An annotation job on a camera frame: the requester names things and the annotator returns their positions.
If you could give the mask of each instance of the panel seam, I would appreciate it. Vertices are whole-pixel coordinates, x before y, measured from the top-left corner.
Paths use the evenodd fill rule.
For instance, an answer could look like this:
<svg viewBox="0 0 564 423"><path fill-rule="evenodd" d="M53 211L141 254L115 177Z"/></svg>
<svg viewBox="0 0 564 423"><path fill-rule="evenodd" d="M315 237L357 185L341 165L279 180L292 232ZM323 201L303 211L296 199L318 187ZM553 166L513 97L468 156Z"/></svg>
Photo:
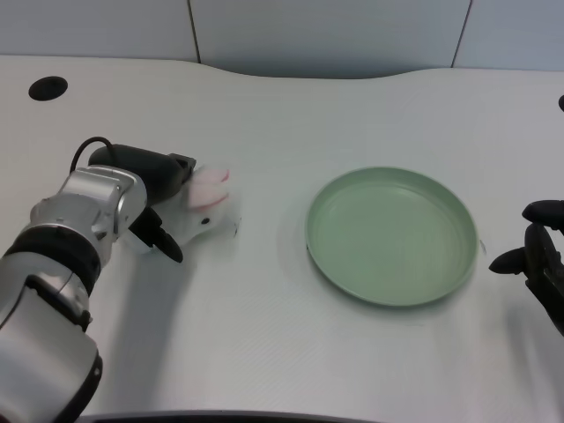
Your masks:
<svg viewBox="0 0 564 423"><path fill-rule="evenodd" d="M194 25L194 13L192 13L192 2L191 0L186 0L188 4L188 14L190 16L190 25L192 26L192 37L194 38L194 47L196 47L196 58L197 62L201 63L202 59L200 58L200 47L197 45L197 37L196 37L196 26Z"/></svg>
<svg viewBox="0 0 564 423"><path fill-rule="evenodd" d="M456 57L458 56L458 50L460 49L460 44L462 42L462 37L464 36L464 31L466 30L466 24L468 23L468 17L470 16L470 10L472 8L473 3L474 3L474 0L470 0L470 3L468 4L468 10L466 11L466 17L464 18L464 23L462 25L462 31L460 32L460 37L458 37L458 43L456 45L455 55L452 58L452 63L450 64L451 68L455 67Z"/></svg>

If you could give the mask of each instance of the white table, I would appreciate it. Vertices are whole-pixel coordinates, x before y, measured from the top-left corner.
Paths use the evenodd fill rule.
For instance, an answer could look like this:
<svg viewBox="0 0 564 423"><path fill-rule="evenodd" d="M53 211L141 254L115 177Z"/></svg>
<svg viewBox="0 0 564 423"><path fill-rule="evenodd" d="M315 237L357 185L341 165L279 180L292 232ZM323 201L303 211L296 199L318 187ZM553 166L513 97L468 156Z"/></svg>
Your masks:
<svg viewBox="0 0 564 423"><path fill-rule="evenodd" d="M68 92L31 100L27 88L50 75L66 78ZM527 203L564 197L563 72L337 81L168 61L2 57L0 92L3 249L30 208L60 187L88 137L232 169L237 236L195 241L181 265L115 247L91 298L88 333L104 375L85 414L564 419L564 338L523 276L487 270L522 245ZM303 236L308 204L329 179L365 166L422 172L466 202L487 250L469 284L429 307L396 310L319 276Z"/></svg>

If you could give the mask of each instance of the black cable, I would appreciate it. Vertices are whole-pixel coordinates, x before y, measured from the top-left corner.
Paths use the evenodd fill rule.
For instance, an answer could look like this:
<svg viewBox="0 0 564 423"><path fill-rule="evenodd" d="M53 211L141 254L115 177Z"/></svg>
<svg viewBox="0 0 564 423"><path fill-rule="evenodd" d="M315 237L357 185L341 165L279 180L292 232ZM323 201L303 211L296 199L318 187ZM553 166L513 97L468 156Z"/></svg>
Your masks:
<svg viewBox="0 0 564 423"><path fill-rule="evenodd" d="M88 145L96 142L104 143L104 145L108 148L109 155L112 157L114 166L117 167L117 155L115 154L114 145L104 137L92 137L92 138L88 138L84 143L82 143L80 147L77 149L77 152L74 153L74 157L72 158L72 162L70 163L70 172L69 172L70 174L74 172L75 169L77 168L77 163L78 163L78 159L80 158L80 154L82 154L82 152L85 150L85 148Z"/></svg>

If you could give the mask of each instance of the pink toy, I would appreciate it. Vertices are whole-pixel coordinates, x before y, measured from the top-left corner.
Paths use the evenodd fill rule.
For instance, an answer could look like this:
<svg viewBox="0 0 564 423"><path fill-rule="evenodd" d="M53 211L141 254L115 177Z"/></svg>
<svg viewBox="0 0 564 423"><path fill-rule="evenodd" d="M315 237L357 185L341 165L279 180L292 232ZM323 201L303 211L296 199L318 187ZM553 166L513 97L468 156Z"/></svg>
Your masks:
<svg viewBox="0 0 564 423"><path fill-rule="evenodd" d="M178 194L153 206L162 219L162 228L180 247L225 218L229 197L225 182L228 178L227 169L200 167ZM129 231L122 238L138 254L151 251Z"/></svg>

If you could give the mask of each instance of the gray wall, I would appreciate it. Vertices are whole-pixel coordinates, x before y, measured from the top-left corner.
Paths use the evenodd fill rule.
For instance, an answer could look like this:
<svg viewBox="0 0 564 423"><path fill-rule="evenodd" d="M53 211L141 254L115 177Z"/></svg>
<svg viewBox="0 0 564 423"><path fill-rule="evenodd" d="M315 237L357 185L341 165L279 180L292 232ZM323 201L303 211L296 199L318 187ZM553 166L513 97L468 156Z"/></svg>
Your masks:
<svg viewBox="0 0 564 423"><path fill-rule="evenodd" d="M186 0L0 0L0 54L197 59Z"/></svg>
<svg viewBox="0 0 564 423"><path fill-rule="evenodd" d="M453 64L564 71L564 0L190 4L191 15L188 0L0 0L0 54L179 59L305 78Z"/></svg>

